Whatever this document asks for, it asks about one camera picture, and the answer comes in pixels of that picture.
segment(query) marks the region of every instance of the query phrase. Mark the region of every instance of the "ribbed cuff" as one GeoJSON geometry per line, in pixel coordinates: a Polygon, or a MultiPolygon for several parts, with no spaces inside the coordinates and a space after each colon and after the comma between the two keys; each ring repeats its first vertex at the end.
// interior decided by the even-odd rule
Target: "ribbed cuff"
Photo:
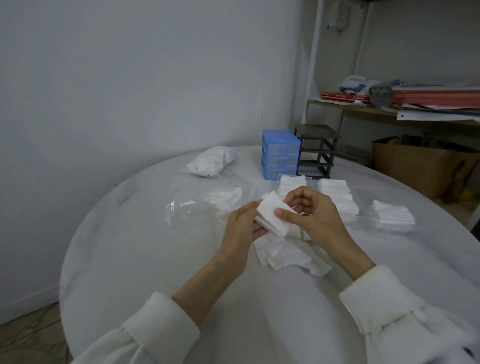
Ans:
{"type": "Polygon", "coordinates": [[[158,363],[181,364],[200,337],[192,319],[159,292],[152,294],[123,327],[158,363]]]}
{"type": "Polygon", "coordinates": [[[425,305],[386,266],[370,269],[340,293],[340,299],[363,335],[380,331],[382,326],[425,305]]]}

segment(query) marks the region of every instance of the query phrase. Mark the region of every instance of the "brown paper bag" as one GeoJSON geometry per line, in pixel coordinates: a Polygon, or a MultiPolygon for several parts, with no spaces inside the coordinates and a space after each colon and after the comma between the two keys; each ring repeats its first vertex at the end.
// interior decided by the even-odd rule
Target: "brown paper bag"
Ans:
{"type": "Polygon", "coordinates": [[[443,149],[425,148],[420,136],[388,137],[372,142],[370,167],[406,184],[428,198],[458,202],[480,159],[480,151],[446,142],[443,149]]]}

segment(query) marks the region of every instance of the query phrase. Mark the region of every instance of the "yellow object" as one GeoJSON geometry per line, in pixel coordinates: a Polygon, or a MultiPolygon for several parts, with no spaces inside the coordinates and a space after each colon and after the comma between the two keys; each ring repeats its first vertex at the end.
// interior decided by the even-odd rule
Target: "yellow object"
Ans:
{"type": "Polygon", "coordinates": [[[475,192],[472,190],[469,190],[468,188],[465,188],[460,195],[460,201],[471,201],[475,198],[475,192]]]}

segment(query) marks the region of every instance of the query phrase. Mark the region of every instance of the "baseboard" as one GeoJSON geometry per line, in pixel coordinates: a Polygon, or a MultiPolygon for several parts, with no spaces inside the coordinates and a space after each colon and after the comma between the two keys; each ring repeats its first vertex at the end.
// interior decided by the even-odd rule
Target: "baseboard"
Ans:
{"type": "Polygon", "coordinates": [[[59,300],[59,287],[54,286],[0,307],[0,325],[29,314],[59,300]]]}

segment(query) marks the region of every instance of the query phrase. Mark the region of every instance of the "white marble table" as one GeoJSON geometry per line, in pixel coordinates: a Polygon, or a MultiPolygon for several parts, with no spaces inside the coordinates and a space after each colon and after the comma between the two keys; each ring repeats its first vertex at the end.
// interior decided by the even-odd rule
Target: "white marble table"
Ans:
{"type": "MultiPolygon", "coordinates": [[[[179,172],[195,154],[147,168],[120,184],[88,213],[65,256],[60,309],[74,356],[119,327],[153,291],[172,295],[218,247],[209,208],[211,190],[243,188],[242,201],[274,188],[265,181],[259,147],[216,179],[179,172]]],[[[480,243],[453,217],[409,187],[368,168],[336,159],[332,178],[408,206],[419,222],[408,236],[350,230],[377,264],[429,303],[469,320],[480,331],[480,243]]],[[[326,261],[321,250],[317,251],[326,261]]],[[[363,338],[338,293],[349,278],[334,267],[317,278],[301,268],[274,272],[254,252],[245,273],[202,325],[186,363],[364,363],[363,338]]],[[[480,347],[473,347],[477,357],[480,347]]]]}

